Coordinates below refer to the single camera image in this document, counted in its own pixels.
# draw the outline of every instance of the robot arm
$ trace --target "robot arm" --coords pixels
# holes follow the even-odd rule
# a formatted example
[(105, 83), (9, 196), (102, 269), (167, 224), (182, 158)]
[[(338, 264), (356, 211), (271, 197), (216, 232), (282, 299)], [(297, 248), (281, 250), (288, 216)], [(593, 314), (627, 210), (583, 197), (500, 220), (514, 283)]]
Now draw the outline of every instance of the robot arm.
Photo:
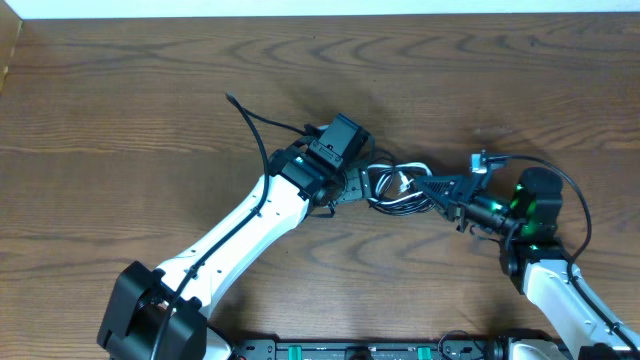
[[(600, 351), (608, 351), (605, 355), (612, 357), (607, 358), (617, 358), (616, 352), (629, 355), (629, 344), (640, 344), (640, 336), (624, 325), (591, 290), (573, 263), (575, 256), (569, 256), (555, 236), (563, 184), (557, 172), (565, 177), (566, 174), (540, 161), (556, 171), (541, 167), (526, 169), (513, 198), (504, 202), (485, 189), (493, 171), (505, 166), (508, 158), (538, 161), (527, 156), (475, 154), (471, 158), (470, 178), (422, 177), (417, 180), (418, 187), (434, 199), (443, 217), (458, 222), (458, 231), (464, 232), (469, 223), (473, 223), (487, 233), (501, 236), (503, 273), (545, 314), (574, 359), (603, 358)], [(569, 263), (571, 277), (567, 274)], [(493, 355), (499, 359), (553, 358), (548, 352), (546, 357), (540, 357), (536, 355), (538, 351), (539, 348), (512, 337), (498, 344)]]
[[(362, 127), (338, 115), (326, 129), (313, 129), (287, 149), (275, 151), (269, 159), (269, 174), (200, 241), (153, 271), (136, 261), (120, 274), (98, 344), (115, 360), (147, 360), (154, 349), (159, 360), (226, 360), (230, 345), (207, 326), (215, 306), (271, 243), (315, 207), (333, 210), (339, 202), (370, 196), (368, 178), (362, 175), (366, 167), (361, 169), (354, 162), (368, 139)], [(269, 187), (262, 202), (265, 176), (269, 176)], [(256, 210), (257, 215), (247, 216)], [(237, 231), (231, 235), (231, 229)], [(187, 273), (194, 275), (184, 286)], [(168, 321), (166, 303), (175, 304), (176, 310)], [(164, 336), (158, 335), (163, 323)]]
[[(569, 282), (566, 270), (566, 260), (542, 259), (528, 264), (522, 289), (527, 299), (549, 319), (574, 359), (580, 357), (582, 347), (585, 347), (583, 351), (589, 352), (594, 350), (596, 344), (605, 344), (614, 352), (628, 351), (629, 347), (620, 336), (609, 329)], [(573, 265), (573, 275), (580, 283), (580, 288), (606, 317), (617, 324), (631, 342), (640, 344), (640, 336), (623, 324), (591, 290), (577, 265)]]
[[(249, 196), (200, 241), (158, 266), (165, 275), (162, 281), (176, 290), (184, 274), (194, 263), (236, 226), (258, 203), (264, 189), (264, 175)], [(185, 299), (200, 299), (200, 313), (211, 317), (229, 286), (275, 240), (295, 228), (307, 214), (309, 200), (301, 198), (297, 186), (281, 175), (271, 177), (267, 202), (255, 216), (216, 251), (182, 292)], [(213, 330), (207, 330), (205, 360), (225, 360), (230, 345)]]

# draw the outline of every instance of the black plastic part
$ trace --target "black plastic part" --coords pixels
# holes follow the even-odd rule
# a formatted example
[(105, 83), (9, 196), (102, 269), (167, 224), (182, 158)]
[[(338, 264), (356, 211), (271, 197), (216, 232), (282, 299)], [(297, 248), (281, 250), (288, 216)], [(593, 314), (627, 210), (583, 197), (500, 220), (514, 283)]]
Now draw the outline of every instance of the black plastic part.
[(269, 159), (269, 172), (271, 176), (282, 175), (296, 185), (303, 199), (314, 198), (332, 178), (328, 168), (295, 146), (276, 150)]
[[(313, 206), (309, 207), (309, 211), (331, 202), (369, 197), (370, 193), (363, 189), (365, 183), (362, 179), (354, 178), (354, 182), (346, 187), (351, 173), (362, 170), (355, 168), (352, 162), (366, 144), (369, 133), (342, 114), (336, 116), (324, 131), (313, 127), (305, 129), (310, 134), (320, 135), (320, 138), (310, 140), (313, 135), (305, 136), (304, 141), (301, 139), (287, 149), (276, 150), (269, 159), (270, 175), (282, 175), (296, 185), (300, 189), (300, 196), (311, 201)], [(308, 147), (303, 152), (299, 147), (305, 144)], [(359, 194), (358, 191), (347, 191), (354, 187), (360, 190)]]
[(373, 360), (368, 347), (350, 347), (344, 351), (344, 360)]
[(471, 177), (423, 176), (416, 186), (435, 203), (440, 214), (458, 222), (464, 232), (474, 223), (489, 233), (502, 236), (500, 266), (522, 293), (527, 264), (542, 259), (568, 259), (560, 241), (554, 237), (562, 208), (562, 179), (553, 171), (532, 167), (523, 171), (509, 205), (484, 191), (493, 170), (504, 166), (486, 154), (473, 158), (480, 172)]
[(578, 360), (619, 360), (635, 359), (630, 351), (616, 352), (606, 344), (595, 344), (593, 346), (583, 346), (580, 348)]
[[(161, 283), (161, 271), (149, 271), (135, 261), (116, 280), (98, 331), (98, 345), (116, 360), (147, 360), (165, 310), (156, 302), (173, 293)], [(206, 350), (207, 319), (198, 312), (200, 301), (180, 300), (171, 316), (159, 360), (202, 359)]]
[(360, 125), (338, 114), (320, 139), (309, 145), (307, 153), (338, 172), (358, 156), (368, 137), (369, 133)]

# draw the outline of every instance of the wire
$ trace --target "wire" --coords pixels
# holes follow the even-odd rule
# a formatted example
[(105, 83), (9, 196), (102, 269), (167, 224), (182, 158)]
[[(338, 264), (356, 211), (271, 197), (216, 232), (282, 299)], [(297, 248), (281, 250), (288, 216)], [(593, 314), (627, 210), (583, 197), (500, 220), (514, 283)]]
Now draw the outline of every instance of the wire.
[(553, 170), (553, 172), (555, 172), (560, 177), (562, 177), (569, 184), (569, 186), (571, 186), (573, 191), (575, 191), (576, 195), (578, 195), (578, 199), (580, 199), (580, 204), (582, 204), (582, 209), (584, 210), (584, 215), (587, 222), (587, 234), (585, 236), (585, 239), (582, 245), (580, 245), (578, 250), (576, 250), (576, 252), (573, 255), (571, 255), (567, 260), (567, 276), (569, 278), (569, 282), (571, 282), (573, 287), (575, 287), (576, 291), (578, 292), (578, 294), (580, 294), (580, 296), (587, 303), (587, 305), (589, 305), (589, 307), (605, 322), (607, 327), (609, 327), (609, 330), (615, 333), (616, 335), (618, 335), (620, 340), (622, 340), (629, 347), (629, 350), (633, 353), (634, 357), (636, 357), (637, 359), (640, 359), (640, 351), (638, 351), (638, 347), (633, 343), (633, 341), (631, 341), (631, 339), (629, 339), (622, 332), (622, 330), (620, 330), (620, 323), (617, 323), (617, 322), (614, 323), (613, 321), (611, 321), (605, 315), (605, 313), (600, 308), (598, 308), (598, 306), (589, 298), (589, 296), (580, 287), (580, 284), (578, 283), (578, 278), (576, 278), (573, 275), (573, 271), (572, 271), (573, 265), (575, 264), (576, 260), (578, 260), (578, 257), (585, 251), (585, 249), (587, 248), (587, 246), (589, 246), (589, 243), (591, 242), (591, 232), (593, 227), (591, 223), (591, 213), (589, 212), (589, 206), (587, 205), (587, 200), (584, 198), (584, 195), (582, 195), (582, 191), (578, 187), (578, 184), (576, 184), (575, 181), (573, 181), (573, 179), (569, 177), (569, 175), (567, 175), (564, 171), (562, 171), (556, 165), (534, 156), (498, 155), (498, 156), (491, 156), (491, 159), (492, 160), (516, 159), (516, 160), (527, 160), (527, 161), (540, 163), (550, 168), (551, 170)]
[[(379, 149), (379, 152), (385, 153), (389, 158), (382, 157), (378, 160), (391, 162), (391, 165), (374, 163), (368, 166), (371, 177), (372, 194), (368, 199), (369, 205), (376, 211), (385, 215), (405, 216), (415, 213), (424, 213), (435, 207), (435, 203), (418, 191), (413, 184), (415, 178), (419, 176), (431, 176), (432, 172), (429, 167), (423, 163), (413, 162), (407, 164), (395, 164), (395, 157), (386, 150)], [(373, 152), (369, 154), (369, 158), (373, 158)], [(399, 193), (407, 193), (400, 198), (389, 198), (386, 193), (391, 188), (392, 183), (399, 176), (402, 184)]]
[(494, 242), (494, 243), (500, 245), (500, 240), (498, 240), (498, 239), (493, 239), (493, 238), (490, 238), (490, 237), (478, 235), (475, 231), (473, 231), (473, 229), (475, 227), (477, 227), (477, 225), (471, 225), (471, 227), (469, 227), (469, 234), (471, 234), (471, 236), (473, 236), (476, 239), (476, 241), (491, 241), (491, 242)]
[(376, 138), (373, 135), (369, 135), (369, 159), (367, 160), (367, 165), (373, 164), (374, 157), (376, 155)]
[(169, 305), (167, 306), (166, 313), (164, 314), (162, 322), (160, 323), (158, 334), (153, 343), (153, 348), (151, 350), (151, 357), (150, 357), (151, 360), (156, 360), (158, 358), (158, 351), (160, 349), (160, 344), (162, 343), (162, 338), (164, 337), (164, 334), (167, 331), (167, 326), (169, 324), (169, 319), (171, 318), (173, 309), (176, 308), (178, 300), (180, 299), (180, 296), (182, 295), (182, 292), (186, 288), (189, 281), (198, 273), (198, 270), (200, 269), (200, 267), (202, 267), (202, 265), (211, 257), (211, 255), (213, 255), (213, 253), (216, 252), (216, 250), (218, 250), (222, 245), (224, 245), (229, 239), (231, 239), (233, 235), (235, 235), (240, 229), (242, 229), (243, 226), (245, 226), (249, 221), (251, 221), (251, 219), (253, 219), (256, 215), (260, 213), (260, 210), (262, 209), (262, 206), (264, 205), (264, 203), (267, 201), (267, 196), (269, 195), (269, 159), (267, 157), (267, 152), (264, 148), (264, 143), (262, 142), (262, 139), (260, 138), (260, 134), (258, 133), (258, 130), (256, 129), (255, 125), (249, 118), (248, 112), (240, 105), (238, 100), (236, 100), (231, 94), (225, 94), (225, 95), (227, 100), (233, 106), (235, 106), (238, 109), (238, 111), (240, 111), (240, 114), (242, 115), (244, 120), (247, 122), (247, 125), (249, 125), (249, 129), (251, 129), (251, 132), (253, 133), (253, 136), (256, 139), (256, 143), (258, 144), (258, 148), (260, 149), (260, 156), (262, 157), (262, 165), (264, 168), (264, 188), (262, 190), (262, 196), (260, 197), (260, 201), (258, 201), (258, 204), (253, 209), (251, 209), (249, 214), (244, 219), (242, 219), (233, 229), (231, 229), (217, 243), (215, 243), (215, 245), (213, 245), (206, 253), (204, 253), (200, 257), (200, 259), (198, 259), (198, 261), (195, 262), (195, 264), (193, 264), (189, 268), (189, 271), (187, 272), (185, 277), (182, 279), (182, 282), (180, 282), (180, 285), (176, 289), (173, 299), (171, 299), (171, 301), (169, 302)]
[(258, 114), (252, 113), (251, 111), (247, 110), (247, 108), (245, 108), (245, 107), (240, 106), (238, 108), (238, 110), (240, 112), (244, 111), (247, 115), (251, 116), (252, 118), (254, 118), (254, 119), (258, 120), (258, 121), (262, 121), (263, 123), (266, 123), (266, 124), (269, 124), (269, 125), (273, 125), (273, 126), (278, 126), (278, 127), (283, 128), (283, 129), (291, 130), (293, 132), (297, 132), (298, 134), (300, 134), (302, 136), (307, 135), (307, 133), (305, 133), (304, 131), (302, 131), (302, 130), (294, 127), (294, 126), (287, 125), (287, 124), (282, 124), (282, 123), (279, 123), (279, 122), (273, 121), (273, 120), (269, 120), (269, 119), (267, 119), (265, 117), (262, 117), (262, 116), (260, 116)]
[[(368, 165), (375, 164), (381, 160), (387, 161), (391, 163), (391, 165), (394, 165), (397, 162), (396, 157), (390, 151), (375, 146), (375, 139), (373, 143), (371, 143), (371, 140), (369, 141), (370, 141), (369, 144), (371, 145), (371, 150), (364, 153), (364, 155), (362, 155), (362, 157), (359, 159), (364, 159), (365, 157), (368, 158), (369, 159)], [(386, 156), (380, 156), (378, 158), (375, 158), (375, 154), (377, 153), (383, 153)]]
[(484, 359), (484, 348), (480, 347), (480, 345), (476, 342), (476, 340), (473, 337), (471, 337), (471, 335), (469, 335), (468, 332), (466, 332), (464, 330), (451, 330), (448, 333), (444, 334), (443, 337), (440, 338), (440, 341), (438, 341), (438, 353), (440, 354), (440, 356), (443, 359), (453, 360), (449, 356), (444, 354), (443, 344), (444, 344), (444, 339), (446, 339), (447, 337), (449, 337), (449, 336), (451, 336), (452, 334), (455, 334), (455, 333), (460, 333), (460, 334), (465, 335), (467, 338), (469, 338), (469, 340), (471, 340), (473, 342), (473, 345), (476, 347), (476, 349), (478, 349), (482, 353), (482, 356), (474, 358), (474, 359), (471, 359), (471, 360), (482, 360), (482, 359)]

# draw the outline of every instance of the white wall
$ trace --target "white wall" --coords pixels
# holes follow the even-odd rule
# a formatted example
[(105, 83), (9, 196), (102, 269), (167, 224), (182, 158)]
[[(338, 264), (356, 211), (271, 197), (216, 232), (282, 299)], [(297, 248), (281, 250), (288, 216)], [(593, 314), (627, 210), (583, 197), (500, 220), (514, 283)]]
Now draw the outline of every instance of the white wall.
[(640, 11), (640, 0), (5, 0), (23, 19)]

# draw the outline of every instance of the wooden table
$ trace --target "wooden table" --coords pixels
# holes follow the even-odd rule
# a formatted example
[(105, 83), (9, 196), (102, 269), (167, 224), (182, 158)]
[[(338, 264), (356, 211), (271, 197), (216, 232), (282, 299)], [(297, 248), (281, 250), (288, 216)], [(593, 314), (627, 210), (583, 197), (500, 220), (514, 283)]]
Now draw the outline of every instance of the wooden table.
[[(173, 257), (246, 196), (260, 159), (225, 91), (295, 126), (343, 112), (440, 174), (483, 148), (557, 163), (592, 210), (579, 265), (640, 331), (640, 15), (29, 21), (0, 97), (1, 358), (105, 358), (117, 275)], [(296, 138), (258, 127), (269, 152)], [(565, 200), (573, 251), (585, 225)], [(233, 337), (553, 333), (497, 256), (435, 213), (344, 205), (271, 246), (212, 321)]]

